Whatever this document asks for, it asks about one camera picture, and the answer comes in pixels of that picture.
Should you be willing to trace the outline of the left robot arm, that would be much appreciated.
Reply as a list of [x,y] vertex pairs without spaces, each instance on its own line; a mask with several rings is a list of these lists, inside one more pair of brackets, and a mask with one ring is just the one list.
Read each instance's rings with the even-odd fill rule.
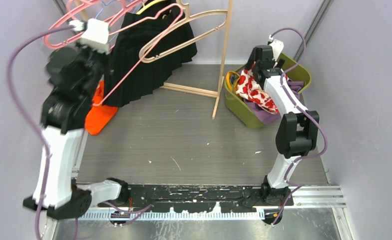
[[72,179],[84,122],[107,67],[108,54],[87,47],[62,47],[50,55],[45,71],[52,91],[42,104],[37,126],[45,143],[37,186],[23,200],[25,208],[66,220],[83,216],[90,207],[105,203],[122,207],[129,202],[128,183],[123,180],[110,177],[76,184]]

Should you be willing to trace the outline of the pink empty hanger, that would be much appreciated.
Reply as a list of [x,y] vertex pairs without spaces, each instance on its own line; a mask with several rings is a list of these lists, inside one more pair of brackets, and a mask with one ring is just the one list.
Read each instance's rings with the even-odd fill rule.
[[[78,14],[81,10],[90,7],[91,5],[95,4],[95,2],[90,2],[90,3],[84,3],[81,4],[78,7],[75,7],[73,10],[70,10],[69,12],[67,12],[64,16],[62,16],[58,21],[56,21],[49,30],[53,30],[55,28],[59,28],[61,27],[63,24],[65,23],[69,23],[72,20],[79,20],[75,17],[76,14]],[[43,37],[43,42],[45,43],[45,45],[50,48],[50,49],[58,49],[61,47],[66,46],[67,44],[71,44],[74,41],[78,40],[79,36],[81,35],[81,30],[78,31],[78,33],[76,35],[74,35],[73,37],[69,38],[66,41],[63,41],[62,43],[57,43],[57,44],[51,44],[49,42],[49,36],[50,34],[46,35]]]

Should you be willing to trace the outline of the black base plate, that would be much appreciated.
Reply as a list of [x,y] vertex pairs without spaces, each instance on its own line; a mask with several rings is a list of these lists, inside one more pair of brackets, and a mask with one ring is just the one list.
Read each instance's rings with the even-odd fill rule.
[[117,207],[134,211],[152,205],[151,211],[166,213],[210,213],[219,206],[221,213],[251,213],[264,206],[293,205],[288,187],[275,189],[261,185],[179,185],[131,184],[124,196],[110,200]]

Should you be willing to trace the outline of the thin pink wire hanger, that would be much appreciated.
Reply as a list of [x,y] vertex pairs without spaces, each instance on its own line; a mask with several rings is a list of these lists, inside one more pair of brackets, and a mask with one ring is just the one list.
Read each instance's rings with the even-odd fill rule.
[[152,94],[182,65],[179,51],[160,57],[183,37],[172,26],[185,17],[175,0],[162,1],[141,14],[127,13],[104,74],[104,92],[93,107],[123,107]]

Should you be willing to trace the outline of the pink plastic hanger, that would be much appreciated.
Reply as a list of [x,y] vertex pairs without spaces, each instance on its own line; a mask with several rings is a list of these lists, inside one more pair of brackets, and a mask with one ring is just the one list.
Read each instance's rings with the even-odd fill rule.
[[[89,6],[90,9],[98,10],[101,7],[101,4],[100,4],[101,0],[67,0],[65,2],[66,11],[69,12],[69,11],[73,10],[74,8],[80,6],[81,4],[90,3],[90,2],[95,2],[95,4]],[[121,3],[122,3],[122,12],[125,15],[126,13],[137,12],[137,10],[139,10],[139,8],[142,7],[146,3],[146,0],[121,0]],[[88,15],[86,9],[87,8],[85,8],[79,12],[82,20],[86,22],[89,19],[95,19],[96,15]],[[110,27],[110,24],[113,24],[119,17],[120,17],[120,13],[118,13],[115,16],[115,18],[110,19],[109,22],[107,22],[107,20],[104,20],[104,21],[107,22]]]

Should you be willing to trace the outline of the cream yellow hanger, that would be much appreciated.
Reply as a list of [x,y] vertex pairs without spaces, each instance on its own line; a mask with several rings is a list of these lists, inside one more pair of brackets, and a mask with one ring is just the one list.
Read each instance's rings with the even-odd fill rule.
[[158,4],[158,3],[162,3],[165,2],[167,0],[149,0],[148,2],[146,2],[142,8],[140,10],[138,10],[135,14],[136,15],[140,15],[142,14],[144,11],[148,10],[149,8],[151,8],[152,6]]

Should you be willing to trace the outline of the green plastic basket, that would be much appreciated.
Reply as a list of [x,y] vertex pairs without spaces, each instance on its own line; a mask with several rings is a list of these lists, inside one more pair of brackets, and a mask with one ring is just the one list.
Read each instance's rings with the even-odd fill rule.
[[[241,73],[244,67],[241,66],[234,70],[238,74]],[[312,81],[310,72],[302,65],[298,65],[293,70],[287,73],[289,78],[288,83],[292,84],[291,88],[295,88],[296,82],[303,82],[303,85],[298,88],[297,94],[301,94]],[[260,107],[256,106],[252,102],[246,102],[236,94],[233,94],[226,87],[224,79],[225,88],[225,106],[230,110],[246,127],[251,129],[260,129],[265,125],[272,124],[279,120],[281,117],[279,114],[270,114],[264,111]]]

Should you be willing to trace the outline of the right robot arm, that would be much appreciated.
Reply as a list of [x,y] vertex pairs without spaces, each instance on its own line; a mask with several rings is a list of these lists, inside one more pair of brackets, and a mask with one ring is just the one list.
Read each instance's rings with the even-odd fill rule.
[[270,45],[255,46],[245,65],[256,83],[263,84],[281,116],[275,138],[279,154],[259,192],[260,199],[270,206],[290,195],[288,181],[301,159],[316,147],[319,122],[319,114],[309,111],[290,89],[281,66],[282,62],[275,62]]

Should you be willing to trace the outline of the red white patterned garment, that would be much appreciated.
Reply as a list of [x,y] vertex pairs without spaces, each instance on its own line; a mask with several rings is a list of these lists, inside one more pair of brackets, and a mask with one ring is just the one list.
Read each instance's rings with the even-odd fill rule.
[[272,97],[255,81],[251,70],[242,69],[235,94],[273,115],[281,113]]

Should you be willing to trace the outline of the orange cloth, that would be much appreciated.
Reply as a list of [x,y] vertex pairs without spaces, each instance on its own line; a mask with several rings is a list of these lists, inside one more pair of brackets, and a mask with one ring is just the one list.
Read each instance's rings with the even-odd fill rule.
[[[104,81],[100,81],[95,94],[93,96],[93,103],[98,104],[104,97]],[[118,108],[107,105],[93,106],[86,116],[84,128],[92,135],[98,135],[106,127],[106,125],[117,114]]]

